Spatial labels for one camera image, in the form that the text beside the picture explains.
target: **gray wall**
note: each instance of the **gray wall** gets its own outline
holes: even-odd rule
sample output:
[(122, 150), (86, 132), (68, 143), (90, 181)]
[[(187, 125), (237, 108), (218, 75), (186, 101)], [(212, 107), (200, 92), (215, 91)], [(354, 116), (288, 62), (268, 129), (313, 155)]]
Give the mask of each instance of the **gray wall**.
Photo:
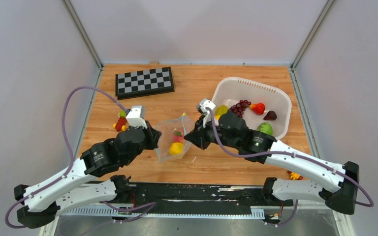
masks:
[(325, 0), (72, 0), (104, 63), (291, 63)]
[[(68, 93), (94, 85), (97, 68), (59, 0), (0, 0), (0, 236), (36, 236), (4, 223), (13, 187), (32, 185), (67, 165), (61, 114)], [(70, 103), (74, 148), (91, 92)], [(11, 222), (18, 224), (16, 214)]]
[(323, 158), (358, 163), (375, 201), (356, 235), (378, 235), (378, 1), (337, 1), (297, 71)]

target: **chess board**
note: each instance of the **chess board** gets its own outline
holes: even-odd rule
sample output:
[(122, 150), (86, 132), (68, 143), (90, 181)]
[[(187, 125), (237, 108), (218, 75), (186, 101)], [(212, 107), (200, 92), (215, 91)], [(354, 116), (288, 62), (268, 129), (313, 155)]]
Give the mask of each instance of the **chess board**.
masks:
[(118, 100), (175, 91), (170, 67), (117, 74), (115, 81)]

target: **grape bunch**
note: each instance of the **grape bunch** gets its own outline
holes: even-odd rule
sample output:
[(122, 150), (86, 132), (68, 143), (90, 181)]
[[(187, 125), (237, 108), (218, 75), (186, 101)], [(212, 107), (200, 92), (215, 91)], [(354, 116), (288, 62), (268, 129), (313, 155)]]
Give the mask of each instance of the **grape bunch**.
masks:
[(232, 113), (238, 115), (239, 118), (243, 118), (244, 111), (251, 105), (252, 103), (247, 100), (240, 100), (237, 104), (233, 105), (229, 108)]

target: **plastic bag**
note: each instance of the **plastic bag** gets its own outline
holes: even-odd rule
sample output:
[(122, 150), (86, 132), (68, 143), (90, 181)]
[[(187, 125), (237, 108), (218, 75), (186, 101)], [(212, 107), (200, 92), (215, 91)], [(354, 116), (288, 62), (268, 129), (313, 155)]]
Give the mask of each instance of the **plastic bag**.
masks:
[(184, 135), (193, 129), (194, 122), (186, 115), (186, 112), (181, 117), (174, 120), (165, 120), (158, 123), (155, 129), (161, 132), (161, 137), (158, 141), (158, 148), (156, 148), (159, 163), (167, 160), (181, 159), (188, 151), (191, 143), (183, 141), (183, 151), (180, 154), (170, 155), (169, 149), (173, 144), (173, 136), (176, 131), (183, 131)]

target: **cable tie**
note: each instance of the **cable tie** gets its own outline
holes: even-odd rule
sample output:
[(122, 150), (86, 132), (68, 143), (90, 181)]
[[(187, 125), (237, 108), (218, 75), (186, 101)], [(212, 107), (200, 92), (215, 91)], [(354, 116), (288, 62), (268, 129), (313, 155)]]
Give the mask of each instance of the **cable tie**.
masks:
[(333, 173), (333, 175), (336, 175), (336, 173), (337, 173), (337, 171), (338, 171), (337, 166), (334, 166), (332, 169), (333, 169), (333, 170), (332, 170), (331, 172)]

